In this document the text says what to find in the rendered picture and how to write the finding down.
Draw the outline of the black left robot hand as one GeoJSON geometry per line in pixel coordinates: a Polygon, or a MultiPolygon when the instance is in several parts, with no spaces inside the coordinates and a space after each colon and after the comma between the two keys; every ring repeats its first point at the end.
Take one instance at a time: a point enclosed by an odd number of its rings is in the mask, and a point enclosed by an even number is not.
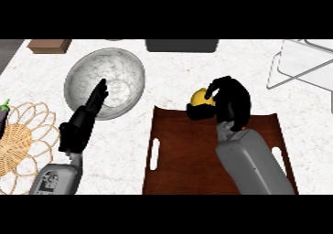
{"type": "Polygon", "coordinates": [[[76,108],[69,120],[59,124],[59,152],[65,154],[82,153],[91,134],[94,118],[103,106],[106,96],[104,79],[100,79],[88,95],[85,104],[76,108]]]}

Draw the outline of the woven wicker placemat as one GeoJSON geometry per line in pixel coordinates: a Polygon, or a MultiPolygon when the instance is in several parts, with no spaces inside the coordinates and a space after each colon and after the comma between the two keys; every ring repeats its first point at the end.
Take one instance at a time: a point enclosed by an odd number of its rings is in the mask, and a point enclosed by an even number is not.
{"type": "Polygon", "coordinates": [[[0,195],[26,195],[40,169],[53,162],[59,139],[56,113],[47,105],[8,105],[0,139],[0,195]]]}

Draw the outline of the brown wooden box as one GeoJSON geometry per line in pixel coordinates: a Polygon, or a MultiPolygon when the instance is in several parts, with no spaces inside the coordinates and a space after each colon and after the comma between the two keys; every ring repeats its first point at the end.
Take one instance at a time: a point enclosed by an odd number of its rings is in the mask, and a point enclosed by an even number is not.
{"type": "Polygon", "coordinates": [[[26,45],[34,54],[65,54],[69,39],[32,39],[26,45]]]}

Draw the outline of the white marble bowl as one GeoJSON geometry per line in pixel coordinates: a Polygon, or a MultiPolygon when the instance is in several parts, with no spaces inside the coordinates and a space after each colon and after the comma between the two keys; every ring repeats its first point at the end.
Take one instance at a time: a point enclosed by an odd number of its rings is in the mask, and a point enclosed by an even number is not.
{"type": "Polygon", "coordinates": [[[63,82],[63,98],[72,111],[104,80],[107,96],[96,115],[99,121],[118,118],[136,105],[144,89],[144,69],[136,55],[122,48],[102,48],[73,63],[63,82]]]}

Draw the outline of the yellow lemon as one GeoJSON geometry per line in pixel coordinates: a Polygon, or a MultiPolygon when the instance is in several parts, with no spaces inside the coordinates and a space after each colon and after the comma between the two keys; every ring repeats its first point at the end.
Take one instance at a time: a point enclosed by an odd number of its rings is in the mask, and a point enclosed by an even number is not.
{"type": "Polygon", "coordinates": [[[203,96],[205,96],[205,92],[206,92],[206,89],[205,88],[200,88],[192,95],[190,97],[190,105],[192,106],[198,106],[200,104],[208,104],[208,105],[214,105],[214,100],[212,98],[208,98],[205,99],[203,96]]]}

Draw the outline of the dark grey slab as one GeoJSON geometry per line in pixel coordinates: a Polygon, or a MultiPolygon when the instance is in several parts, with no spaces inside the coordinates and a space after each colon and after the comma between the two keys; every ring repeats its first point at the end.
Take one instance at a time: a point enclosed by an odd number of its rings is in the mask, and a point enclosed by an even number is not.
{"type": "Polygon", "coordinates": [[[20,39],[0,39],[0,75],[22,43],[20,39]]]}

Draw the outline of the dark grey appliance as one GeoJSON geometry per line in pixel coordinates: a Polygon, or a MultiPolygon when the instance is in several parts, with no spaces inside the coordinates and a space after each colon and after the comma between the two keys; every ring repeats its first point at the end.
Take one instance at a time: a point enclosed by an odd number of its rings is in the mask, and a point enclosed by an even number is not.
{"type": "Polygon", "coordinates": [[[147,52],[212,53],[217,39],[146,39],[147,52]]]}

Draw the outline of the brown wooden tray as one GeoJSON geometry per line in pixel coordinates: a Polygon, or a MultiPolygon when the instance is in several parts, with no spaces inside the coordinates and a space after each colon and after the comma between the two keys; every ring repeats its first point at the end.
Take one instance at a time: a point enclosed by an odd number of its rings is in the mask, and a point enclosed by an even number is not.
{"type": "MultiPolygon", "coordinates": [[[[277,165],[298,193],[277,116],[252,115],[245,129],[261,136],[277,165]]],[[[192,121],[184,111],[152,110],[150,139],[141,193],[146,194],[240,194],[220,164],[215,120],[192,121]]]]}

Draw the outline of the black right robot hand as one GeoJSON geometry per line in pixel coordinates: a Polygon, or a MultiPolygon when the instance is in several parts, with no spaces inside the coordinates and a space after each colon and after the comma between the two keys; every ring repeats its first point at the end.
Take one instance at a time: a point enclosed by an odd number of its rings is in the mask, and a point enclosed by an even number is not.
{"type": "Polygon", "coordinates": [[[239,132],[249,119],[251,101],[249,94],[236,79],[230,76],[217,78],[205,88],[203,98],[212,98],[214,105],[200,104],[192,106],[186,104],[186,116],[192,121],[215,117],[215,122],[233,122],[229,130],[239,132]]]}

